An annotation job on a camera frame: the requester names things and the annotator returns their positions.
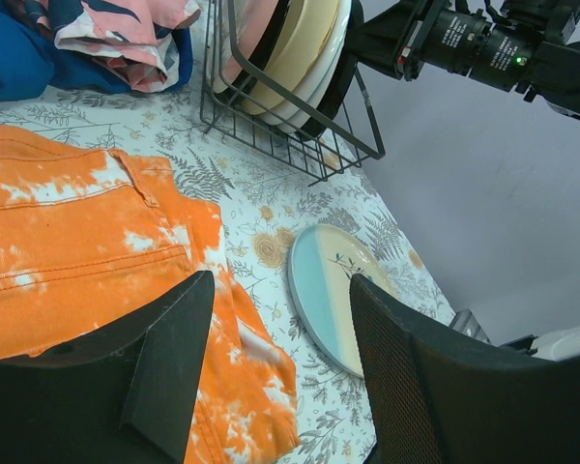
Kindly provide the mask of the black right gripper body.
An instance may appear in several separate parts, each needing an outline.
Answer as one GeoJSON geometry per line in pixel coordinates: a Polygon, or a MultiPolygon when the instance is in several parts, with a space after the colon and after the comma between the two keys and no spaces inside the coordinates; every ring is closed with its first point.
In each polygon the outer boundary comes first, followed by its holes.
{"type": "Polygon", "coordinates": [[[415,1],[395,56],[411,81],[425,64],[477,82],[520,82],[537,52],[563,46],[580,19],[578,1],[490,2],[472,13],[465,1],[415,1]]]}

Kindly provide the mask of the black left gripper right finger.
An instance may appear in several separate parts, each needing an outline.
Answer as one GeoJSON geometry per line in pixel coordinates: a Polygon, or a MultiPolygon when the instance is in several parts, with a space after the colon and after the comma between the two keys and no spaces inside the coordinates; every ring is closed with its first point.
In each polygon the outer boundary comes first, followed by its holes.
{"type": "Polygon", "coordinates": [[[580,463],[580,355],[473,339],[363,275],[350,302],[376,442],[371,463],[580,463]]]}

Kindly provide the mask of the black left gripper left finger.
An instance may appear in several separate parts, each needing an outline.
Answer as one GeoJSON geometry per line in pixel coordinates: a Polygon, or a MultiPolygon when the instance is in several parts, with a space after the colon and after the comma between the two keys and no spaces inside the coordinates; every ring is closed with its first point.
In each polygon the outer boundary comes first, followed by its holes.
{"type": "Polygon", "coordinates": [[[180,463],[215,297],[200,271],[31,358],[0,360],[0,463],[180,463]]]}

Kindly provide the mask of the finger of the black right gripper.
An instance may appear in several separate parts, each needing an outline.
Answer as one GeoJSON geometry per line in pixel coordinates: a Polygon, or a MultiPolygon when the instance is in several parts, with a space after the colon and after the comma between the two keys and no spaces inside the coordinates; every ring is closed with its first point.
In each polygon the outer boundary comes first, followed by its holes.
{"type": "Polygon", "coordinates": [[[404,78],[403,52],[421,26],[427,1],[398,1],[348,33],[348,51],[372,70],[404,78]]]}

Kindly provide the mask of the blue and cream plate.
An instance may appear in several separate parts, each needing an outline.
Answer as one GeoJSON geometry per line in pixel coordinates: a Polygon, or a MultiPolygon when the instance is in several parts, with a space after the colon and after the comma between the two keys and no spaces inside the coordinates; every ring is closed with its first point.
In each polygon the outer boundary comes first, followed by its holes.
{"type": "Polygon", "coordinates": [[[289,251],[288,285],[304,328],[332,363],[362,378],[350,303],[350,282],[356,274],[397,295],[368,248],[339,227],[326,223],[308,226],[289,251]]]}

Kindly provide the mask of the red rimmed black plate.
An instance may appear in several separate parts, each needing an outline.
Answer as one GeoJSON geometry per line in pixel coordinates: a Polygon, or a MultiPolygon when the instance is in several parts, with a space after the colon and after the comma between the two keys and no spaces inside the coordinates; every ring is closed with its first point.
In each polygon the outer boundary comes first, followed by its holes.
{"type": "MultiPolygon", "coordinates": [[[[359,27],[360,25],[363,25],[363,22],[364,16],[362,2],[360,0],[353,0],[348,29],[352,30],[359,27]]],[[[317,107],[318,111],[330,120],[333,120],[337,115],[345,99],[353,80],[357,63],[357,57],[343,46],[342,53],[333,73],[332,81],[317,107]]]]}

